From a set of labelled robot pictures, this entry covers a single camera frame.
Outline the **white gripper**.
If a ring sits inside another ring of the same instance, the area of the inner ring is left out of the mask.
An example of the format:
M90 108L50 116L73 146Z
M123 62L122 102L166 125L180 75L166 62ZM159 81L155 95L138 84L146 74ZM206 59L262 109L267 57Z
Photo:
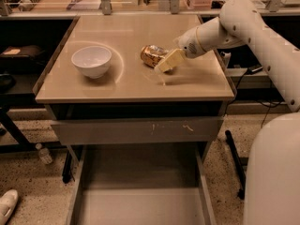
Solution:
M198 27L194 27L177 37L174 43L179 49L169 51L167 55L158 62L154 71L156 73L164 73L183 64L186 57L196 58L204 55L206 50L200 42L198 30Z

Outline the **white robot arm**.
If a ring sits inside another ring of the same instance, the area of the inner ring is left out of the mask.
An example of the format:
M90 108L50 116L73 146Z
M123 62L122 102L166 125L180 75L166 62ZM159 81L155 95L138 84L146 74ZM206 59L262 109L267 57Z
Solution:
M251 145L243 225L300 225L300 51L263 20L251 0L226 0L218 16L187 30L155 66L169 71L214 49L246 45L290 111Z

